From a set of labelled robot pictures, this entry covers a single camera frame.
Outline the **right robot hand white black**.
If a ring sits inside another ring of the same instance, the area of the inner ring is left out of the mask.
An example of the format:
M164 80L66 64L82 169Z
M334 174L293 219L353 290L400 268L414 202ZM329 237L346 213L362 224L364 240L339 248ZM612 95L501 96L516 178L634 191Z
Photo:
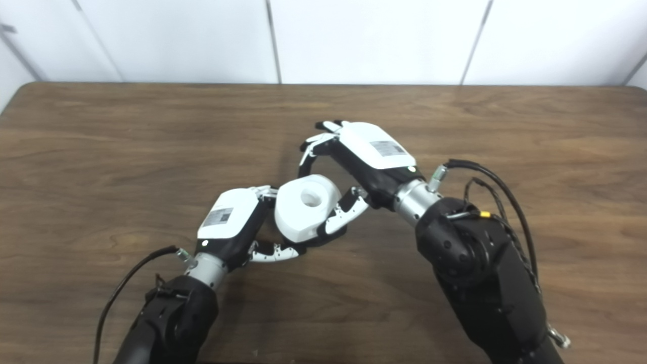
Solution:
M328 155L358 182L317 227L319 239L342 235L368 207L391 210L409 225L418 225L424 212L415 211L407 198L425 179L414 157L395 138L367 122L333 120L315 126L320 134L300 147L298 177L310 175L316 159Z

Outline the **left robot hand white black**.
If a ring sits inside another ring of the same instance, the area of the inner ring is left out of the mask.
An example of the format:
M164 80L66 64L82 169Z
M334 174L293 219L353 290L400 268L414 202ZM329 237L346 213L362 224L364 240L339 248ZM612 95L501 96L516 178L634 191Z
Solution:
M270 185L220 194L197 231L196 253L219 259L228 272L249 262L282 262L305 254L304 246L260 241L256 237L273 212L277 195L278 190Z

